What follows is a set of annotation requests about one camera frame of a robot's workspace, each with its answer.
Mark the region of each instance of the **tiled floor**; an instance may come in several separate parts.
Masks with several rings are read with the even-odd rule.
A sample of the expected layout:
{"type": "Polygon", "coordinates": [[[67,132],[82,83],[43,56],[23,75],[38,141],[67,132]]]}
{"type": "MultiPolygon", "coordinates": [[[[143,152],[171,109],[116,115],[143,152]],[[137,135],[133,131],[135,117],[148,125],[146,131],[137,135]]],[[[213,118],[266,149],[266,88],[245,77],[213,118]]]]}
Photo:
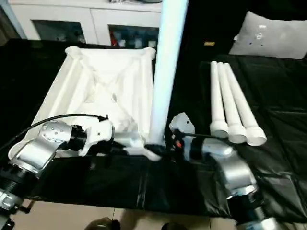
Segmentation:
{"type": "MultiPolygon", "coordinates": [[[[188,230],[235,230],[231,219],[173,215],[138,210],[36,202],[29,214],[18,212],[14,230],[83,230],[103,217],[120,221],[122,230],[160,230],[168,222],[183,224],[188,230]]],[[[306,230],[305,224],[287,224],[285,230],[306,230]]]]}

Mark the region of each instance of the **white pvc pipe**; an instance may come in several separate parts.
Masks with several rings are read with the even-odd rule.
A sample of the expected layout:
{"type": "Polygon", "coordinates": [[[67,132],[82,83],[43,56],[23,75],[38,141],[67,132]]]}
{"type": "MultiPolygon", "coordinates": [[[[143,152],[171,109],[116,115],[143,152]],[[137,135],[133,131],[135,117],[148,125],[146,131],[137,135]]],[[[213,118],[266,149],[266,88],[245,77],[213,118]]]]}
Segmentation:
{"type": "Polygon", "coordinates": [[[211,135],[220,138],[228,137],[228,125],[225,122],[221,87],[216,61],[211,62],[211,116],[211,135]]]}
{"type": "Polygon", "coordinates": [[[163,1],[148,138],[151,143],[163,141],[188,2],[163,1]]]}
{"type": "Polygon", "coordinates": [[[246,130],[241,123],[241,119],[236,108],[236,103],[231,93],[224,64],[219,62],[217,67],[228,123],[229,141],[236,144],[243,143],[246,141],[246,130]]]}
{"type": "Polygon", "coordinates": [[[255,116],[253,115],[242,89],[236,80],[230,64],[225,63],[224,66],[232,94],[242,119],[242,123],[246,128],[247,143],[252,146],[262,145],[267,140],[265,133],[262,128],[258,126],[255,116]]]}

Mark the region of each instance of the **pipe end cap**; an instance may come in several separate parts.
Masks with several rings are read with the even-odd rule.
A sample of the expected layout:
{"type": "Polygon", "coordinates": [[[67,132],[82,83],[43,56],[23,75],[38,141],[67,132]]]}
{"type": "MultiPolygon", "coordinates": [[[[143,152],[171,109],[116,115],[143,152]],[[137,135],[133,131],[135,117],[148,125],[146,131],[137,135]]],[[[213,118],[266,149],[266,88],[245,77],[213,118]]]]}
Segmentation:
{"type": "Polygon", "coordinates": [[[210,124],[210,133],[218,138],[227,138],[228,124],[225,121],[213,121],[210,124]]]}
{"type": "Polygon", "coordinates": [[[251,146],[260,146],[267,141],[267,137],[262,128],[253,126],[246,129],[247,143],[251,146]]]}
{"type": "Polygon", "coordinates": [[[241,144],[246,141],[246,130],[243,125],[235,124],[229,126],[229,141],[234,144],[241,144]]]}

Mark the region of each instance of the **black plastic sheet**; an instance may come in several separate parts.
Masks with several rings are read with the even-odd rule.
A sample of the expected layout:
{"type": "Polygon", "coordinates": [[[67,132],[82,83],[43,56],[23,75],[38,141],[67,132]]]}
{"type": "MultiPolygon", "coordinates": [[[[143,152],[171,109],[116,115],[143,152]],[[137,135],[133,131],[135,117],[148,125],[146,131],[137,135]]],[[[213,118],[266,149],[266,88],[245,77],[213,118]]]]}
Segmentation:
{"type": "MultiPolygon", "coordinates": [[[[2,134],[3,143],[31,123],[69,45],[19,41],[0,49],[0,98],[6,107],[1,125],[7,130],[2,134]]],[[[267,135],[267,142],[260,147],[236,145],[256,176],[267,201],[266,211],[281,221],[306,222],[307,63],[230,55],[215,60],[231,64],[267,135]]],[[[199,71],[195,66],[198,63],[187,66],[179,62],[168,120],[186,112],[196,132],[208,134],[210,63],[201,63],[199,71]]],[[[29,198],[229,217],[223,185],[210,158],[203,162],[150,162],[125,156],[56,159],[29,198]]]]}

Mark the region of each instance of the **black cable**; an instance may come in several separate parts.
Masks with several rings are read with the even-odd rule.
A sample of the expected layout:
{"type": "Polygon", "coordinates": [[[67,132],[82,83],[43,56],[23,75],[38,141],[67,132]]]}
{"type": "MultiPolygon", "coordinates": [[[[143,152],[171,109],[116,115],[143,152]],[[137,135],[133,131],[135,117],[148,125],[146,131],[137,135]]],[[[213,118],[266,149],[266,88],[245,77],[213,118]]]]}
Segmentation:
{"type": "Polygon", "coordinates": [[[105,117],[102,117],[102,116],[98,116],[98,115],[92,115],[92,114],[63,114],[63,115],[58,115],[58,116],[53,116],[53,117],[50,117],[50,118],[47,118],[47,119],[44,119],[42,121],[39,121],[31,126],[29,126],[28,128],[25,128],[24,130],[22,130],[19,134],[17,134],[16,136],[12,137],[8,142],[6,142],[4,145],[2,145],[0,147],[0,152],[8,147],[10,144],[12,144],[19,136],[21,136],[23,133],[29,131],[30,129],[36,127],[36,126],[39,126],[47,121],[52,121],[52,120],[55,120],[55,119],[59,119],[59,118],[64,118],[64,117],[70,117],[70,116],[89,116],[89,117],[96,117],[98,118],[99,121],[103,121],[103,120],[106,120],[107,118],[105,117]]]}
{"type": "Polygon", "coordinates": [[[212,135],[209,135],[209,134],[182,133],[182,135],[184,135],[185,137],[213,138],[213,139],[220,140],[220,141],[226,143],[227,145],[232,145],[226,138],[220,138],[220,137],[212,136],[212,135]]]}

